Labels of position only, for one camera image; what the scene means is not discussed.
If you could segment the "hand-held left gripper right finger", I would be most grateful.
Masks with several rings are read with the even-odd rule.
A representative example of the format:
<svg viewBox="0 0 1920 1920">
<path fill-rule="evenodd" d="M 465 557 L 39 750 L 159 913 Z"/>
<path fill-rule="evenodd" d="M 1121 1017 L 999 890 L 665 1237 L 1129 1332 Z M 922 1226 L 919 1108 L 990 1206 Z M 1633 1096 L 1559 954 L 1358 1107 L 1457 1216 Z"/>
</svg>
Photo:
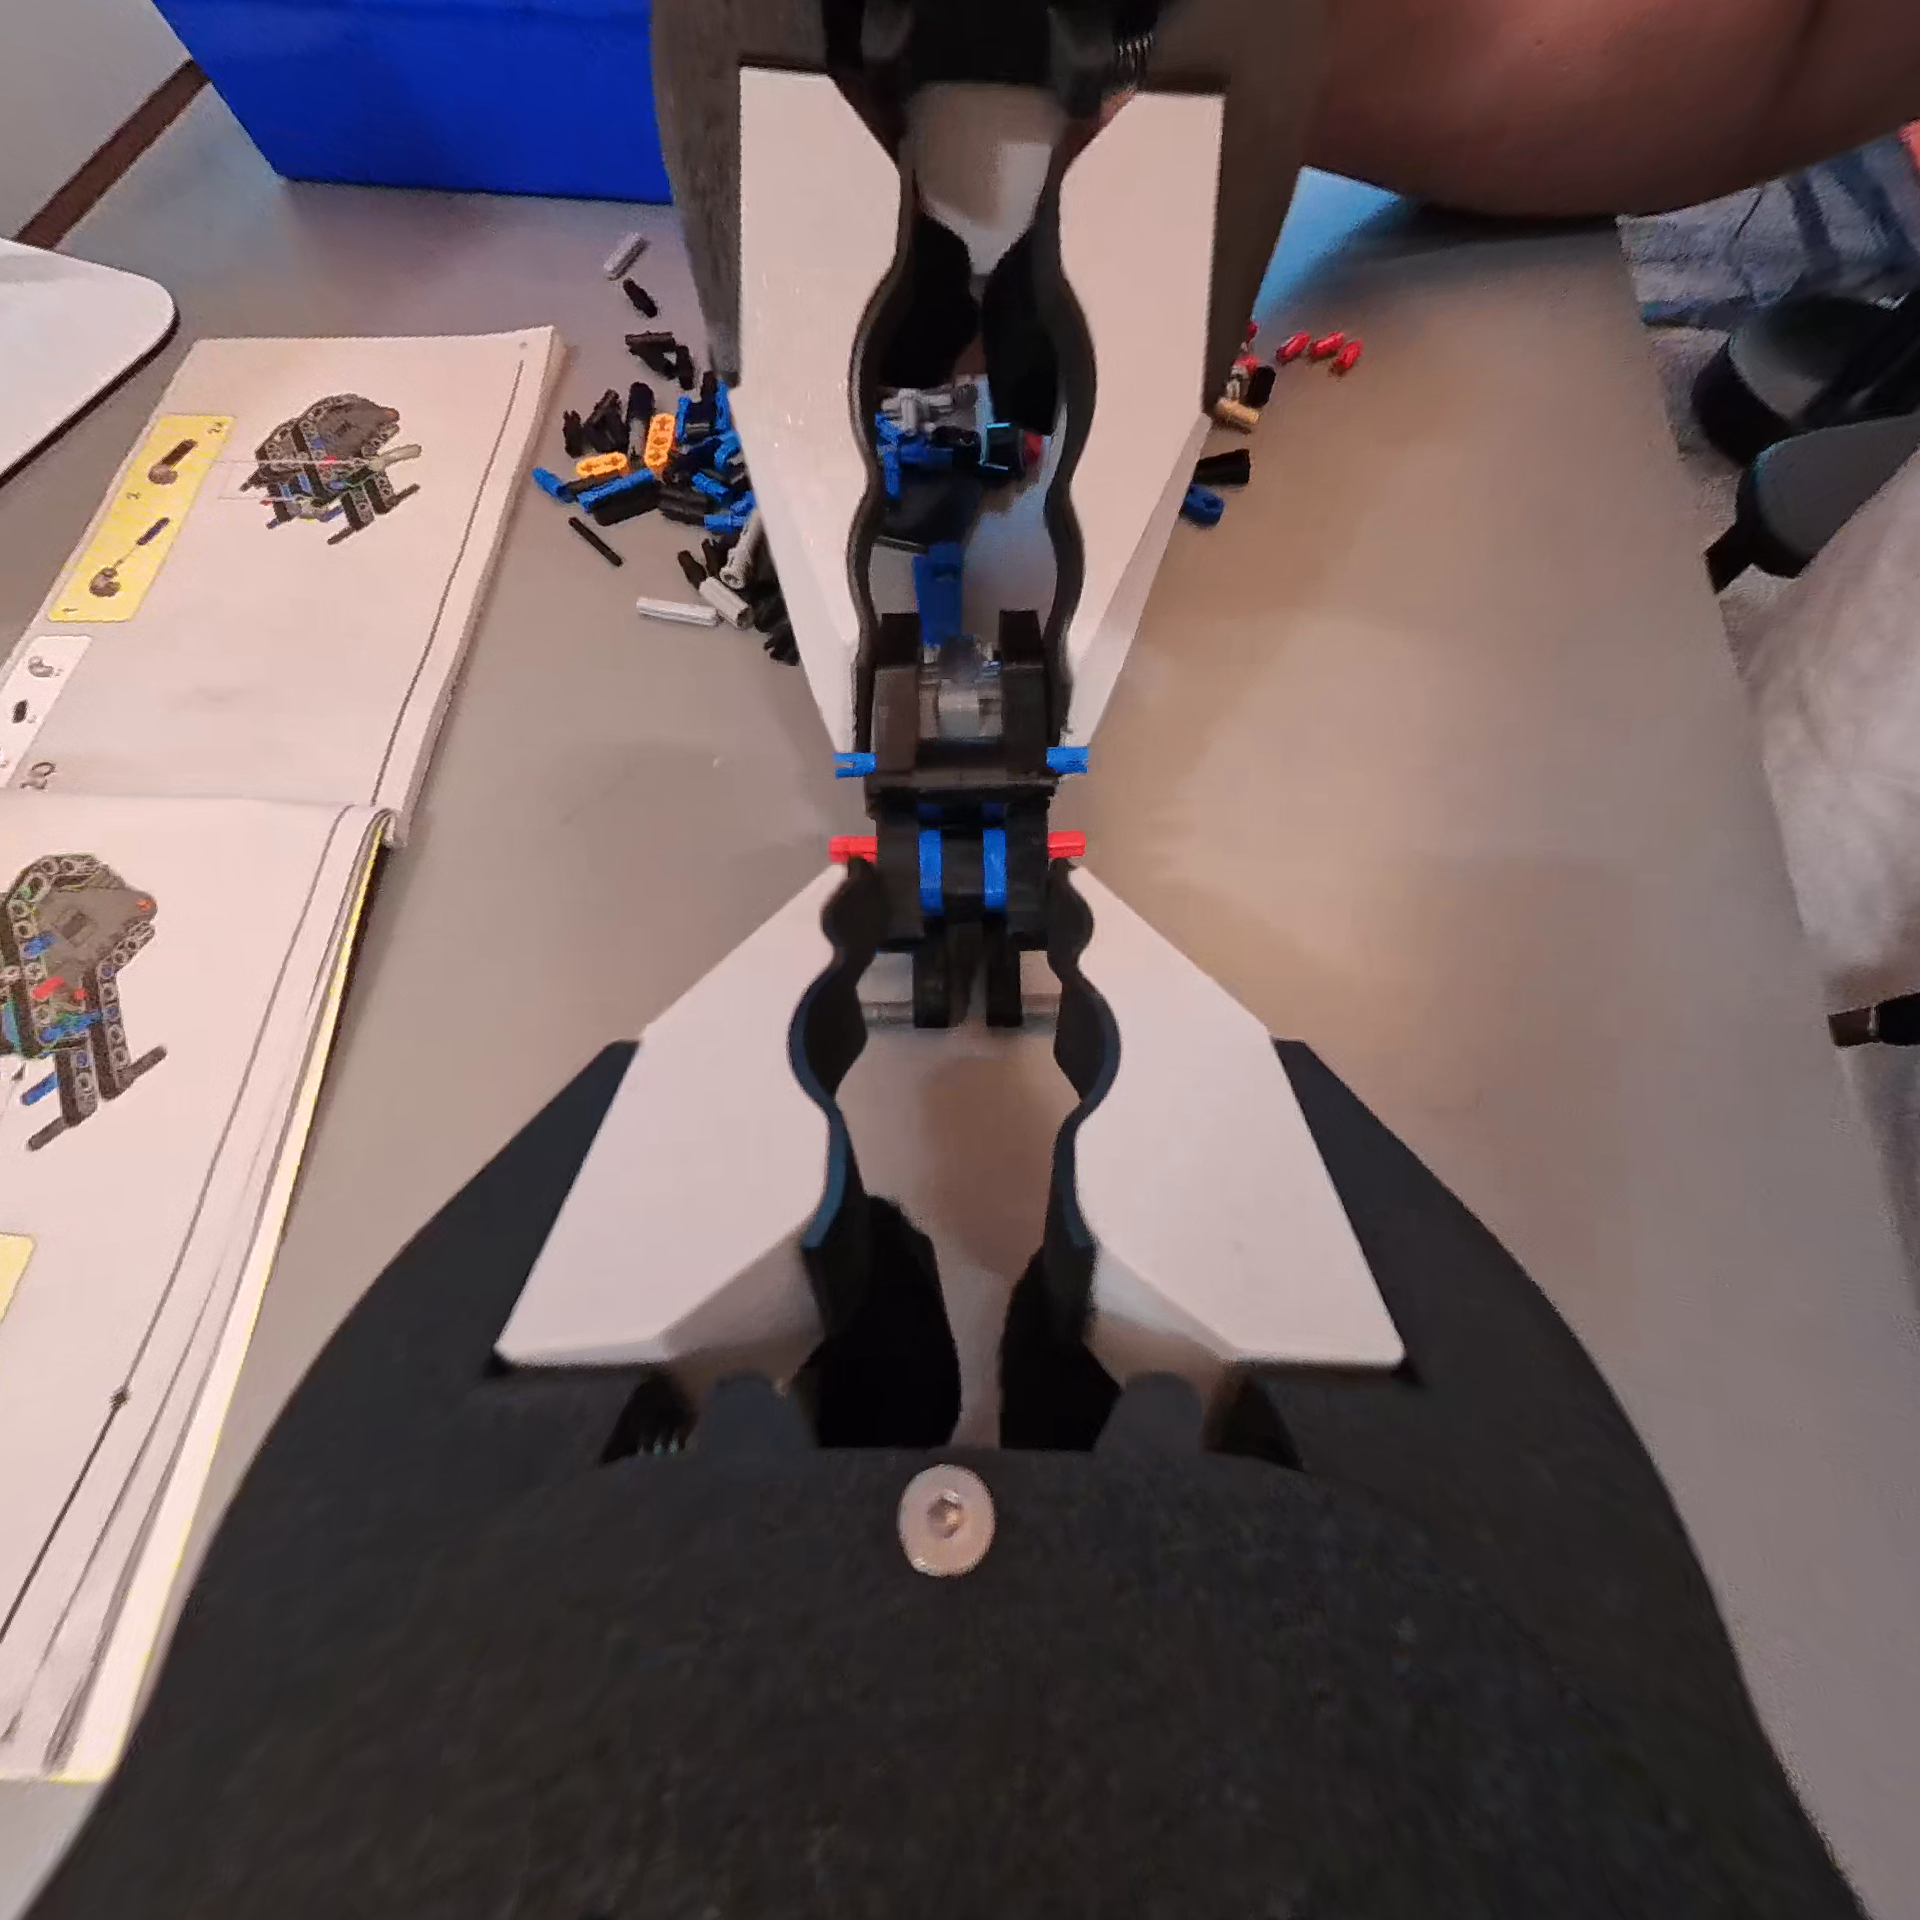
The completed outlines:
<svg viewBox="0 0 1920 1920">
<path fill-rule="evenodd" d="M 1123 1390 L 1219 1419 L 1267 1372 L 1392 1377 L 1404 1334 L 1265 1022 L 1087 869 L 1047 874 L 1073 1108 L 999 1337 L 1004 1450 L 1094 1450 Z"/>
</svg>

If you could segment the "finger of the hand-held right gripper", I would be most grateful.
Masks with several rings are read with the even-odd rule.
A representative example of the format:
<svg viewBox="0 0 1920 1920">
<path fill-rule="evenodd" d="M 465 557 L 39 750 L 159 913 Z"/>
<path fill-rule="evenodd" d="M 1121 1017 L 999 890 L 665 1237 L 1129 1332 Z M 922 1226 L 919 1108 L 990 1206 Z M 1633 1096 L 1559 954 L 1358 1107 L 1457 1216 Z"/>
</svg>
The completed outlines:
<svg viewBox="0 0 1920 1920">
<path fill-rule="evenodd" d="M 911 178 L 826 73 L 742 67 L 737 425 L 834 752 L 856 747 L 851 555 L 874 481 L 858 357 L 902 258 Z"/>
<path fill-rule="evenodd" d="M 1145 598 L 1208 436 L 1217 180 L 1226 99 L 1139 91 L 1067 161 L 1063 276 L 1094 357 L 1078 459 L 1067 429 L 1040 476 L 980 525 L 980 606 L 1049 610 L 1065 585 L 1044 501 L 1073 512 L 1080 595 L 1063 622 L 1063 744 L 1087 747 L 1139 633 Z"/>
</svg>

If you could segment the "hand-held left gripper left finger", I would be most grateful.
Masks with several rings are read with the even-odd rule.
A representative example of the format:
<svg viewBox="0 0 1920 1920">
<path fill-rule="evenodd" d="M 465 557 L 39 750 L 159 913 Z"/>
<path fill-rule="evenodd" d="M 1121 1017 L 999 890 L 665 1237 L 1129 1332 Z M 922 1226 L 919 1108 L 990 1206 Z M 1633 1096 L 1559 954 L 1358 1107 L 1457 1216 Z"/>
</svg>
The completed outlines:
<svg viewBox="0 0 1920 1920">
<path fill-rule="evenodd" d="M 646 1027 L 497 1340 L 514 1370 L 639 1364 L 696 1398 L 798 1386 L 831 1450 L 935 1450 L 963 1364 L 931 1238 L 867 1186 L 840 1091 L 889 938 L 831 867 Z"/>
</svg>

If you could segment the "lego motor chassis assembly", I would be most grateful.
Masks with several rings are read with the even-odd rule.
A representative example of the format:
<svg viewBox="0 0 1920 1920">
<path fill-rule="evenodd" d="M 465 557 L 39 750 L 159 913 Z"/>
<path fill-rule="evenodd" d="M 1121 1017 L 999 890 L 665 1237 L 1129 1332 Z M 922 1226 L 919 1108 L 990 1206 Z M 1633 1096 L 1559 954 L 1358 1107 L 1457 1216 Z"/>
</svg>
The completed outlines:
<svg viewBox="0 0 1920 1920">
<path fill-rule="evenodd" d="M 1065 739 L 1065 661 L 1054 717 Z M 1002 668 L 992 644 L 922 643 L 916 613 L 882 614 L 856 677 L 856 747 L 836 761 L 864 786 L 886 900 L 880 947 L 911 960 L 914 1027 L 955 1027 L 980 1003 L 987 1027 L 1024 1022 L 1024 957 L 1002 915 Z"/>
</svg>

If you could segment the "person's right forearm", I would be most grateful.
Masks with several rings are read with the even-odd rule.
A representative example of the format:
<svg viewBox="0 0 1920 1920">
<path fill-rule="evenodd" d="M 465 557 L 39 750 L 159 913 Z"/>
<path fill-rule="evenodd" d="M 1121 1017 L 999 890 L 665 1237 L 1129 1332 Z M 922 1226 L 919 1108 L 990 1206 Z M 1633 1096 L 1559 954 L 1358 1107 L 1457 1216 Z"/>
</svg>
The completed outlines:
<svg viewBox="0 0 1920 1920">
<path fill-rule="evenodd" d="M 1346 3 L 1303 155 L 1504 219 L 1642 216 L 1916 121 L 1916 3 Z"/>
</svg>

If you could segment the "pile of small lego pins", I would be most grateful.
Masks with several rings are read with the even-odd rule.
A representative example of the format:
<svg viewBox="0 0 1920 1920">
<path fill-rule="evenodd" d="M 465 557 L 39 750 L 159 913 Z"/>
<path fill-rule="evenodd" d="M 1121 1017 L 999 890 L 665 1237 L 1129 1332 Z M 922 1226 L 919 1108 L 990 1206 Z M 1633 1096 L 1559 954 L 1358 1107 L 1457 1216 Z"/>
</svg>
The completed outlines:
<svg viewBox="0 0 1920 1920">
<path fill-rule="evenodd" d="M 1024 477 L 1042 436 L 1023 418 L 984 417 L 974 382 L 931 380 L 959 363 L 984 321 L 995 321 L 998 291 L 978 293 L 967 242 L 928 213 L 914 221 L 911 291 L 914 310 L 886 354 L 872 444 L 880 465 L 875 541 L 916 555 L 935 541 L 964 545 L 984 499 Z M 756 493 L 729 392 L 712 371 L 696 376 L 688 348 L 667 332 L 633 333 L 630 348 L 680 382 L 675 410 L 636 382 L 608 392 L 587 414 L 567 414 L 571 469 L 538 472 L 538 488 L 576 512 L 582 534 L 607 561 L 612 549 L 601 533 L 650 512 L 705 531 L 703 554 L 680 557 L 703 603 L 656 603 L 654 620 L 754 628 L 771 661 L 801 665 L 775 563 L 753 545 Z"/>
</svg>

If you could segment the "lego instruction booklet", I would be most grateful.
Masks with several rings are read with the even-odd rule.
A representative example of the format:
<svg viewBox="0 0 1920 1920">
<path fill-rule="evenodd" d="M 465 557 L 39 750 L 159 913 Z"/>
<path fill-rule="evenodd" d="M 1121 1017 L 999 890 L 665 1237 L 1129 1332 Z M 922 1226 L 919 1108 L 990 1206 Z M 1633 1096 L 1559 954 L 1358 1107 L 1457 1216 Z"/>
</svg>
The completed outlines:
<svg viewBox="0 0 1920 1920">
<path fill-rule="evenodd" d="M 6 662 L 7 1786 L 128 1742 L 564 352 L 200 342 Z"/>
</svg>

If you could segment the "cluster of red blue connectors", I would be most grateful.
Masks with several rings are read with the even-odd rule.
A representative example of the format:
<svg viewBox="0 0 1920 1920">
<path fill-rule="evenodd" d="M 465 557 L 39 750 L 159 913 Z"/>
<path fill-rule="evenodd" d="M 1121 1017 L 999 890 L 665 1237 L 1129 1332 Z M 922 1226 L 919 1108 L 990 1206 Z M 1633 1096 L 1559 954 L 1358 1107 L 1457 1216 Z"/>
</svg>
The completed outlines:
<svg viewBox="0 0 1920 1920">
<path fill-rule="evenodd" d="M 1262 418 L 1281 373 L 1289 368 L 1323 368 L 1332 377 L 1346 377 L 1356 371 L 1362 357 L 1360 339 L 1344 329 L 1308 332 L 1298 329 L 1284 337 L 1271 352 L 1252 352 L 1258 346 L 1258 325 L 1246 329 L 1241 354 L 1233 361 L 1228 387 L 1223 395 L 1234 395 L 1258 406 Z M 1191 477 L 1182 499 L 1180 516 L 1191 525 L 1219 525 L 1228 496 L 1246 489 L 1252 481 L 1252 435 L 1241 435 L 1211 420 L 1230 432 L 1233 444 L 1223 450 L 1200 456 L 1191 466 Z"/>
</svg>

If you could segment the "blue plastic bin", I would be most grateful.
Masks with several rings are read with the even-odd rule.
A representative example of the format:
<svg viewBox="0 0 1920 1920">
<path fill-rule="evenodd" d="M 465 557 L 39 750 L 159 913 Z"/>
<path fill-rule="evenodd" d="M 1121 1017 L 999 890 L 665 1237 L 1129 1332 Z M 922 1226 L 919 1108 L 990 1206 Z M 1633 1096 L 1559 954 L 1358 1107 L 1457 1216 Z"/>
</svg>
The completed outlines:
<svg viewBox="0 0 1920 1920">
<path fill-rule="evenodd" d="M 159 3 L 286 178 L 672 201 L 647 3 Z"/>
</svg>

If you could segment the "black office chair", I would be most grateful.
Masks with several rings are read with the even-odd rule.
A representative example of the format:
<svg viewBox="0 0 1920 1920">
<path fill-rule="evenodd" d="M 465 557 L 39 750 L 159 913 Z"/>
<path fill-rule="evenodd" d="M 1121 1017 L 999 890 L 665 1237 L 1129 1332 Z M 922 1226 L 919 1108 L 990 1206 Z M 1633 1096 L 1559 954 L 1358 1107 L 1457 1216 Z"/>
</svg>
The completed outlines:
<svg viewBox="0 0 1920 1920">
<path fill-rule="evenodd" d="M 1735 515 L 1706 554 L 1713 587 L 1800 576 L 1916 452 L 1919 293 L 1771 305 L 1696 376 L 1691 414 L 1740 469 Z"/>
</svg>

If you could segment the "person's white shirt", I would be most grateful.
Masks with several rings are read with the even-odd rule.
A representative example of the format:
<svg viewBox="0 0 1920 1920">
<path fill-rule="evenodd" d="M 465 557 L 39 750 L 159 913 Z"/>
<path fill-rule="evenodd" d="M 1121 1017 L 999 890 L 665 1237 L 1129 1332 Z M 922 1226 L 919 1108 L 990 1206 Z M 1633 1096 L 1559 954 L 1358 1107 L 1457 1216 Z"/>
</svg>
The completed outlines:
<svg viewBox="0 0 1920 1920">
<path fill-rule="evenodd" d="M 1919 984 L 1913 476 L 1784 592 L 1747 688 L 1827 1016 L 1854 1024 Z"/>
</svg>

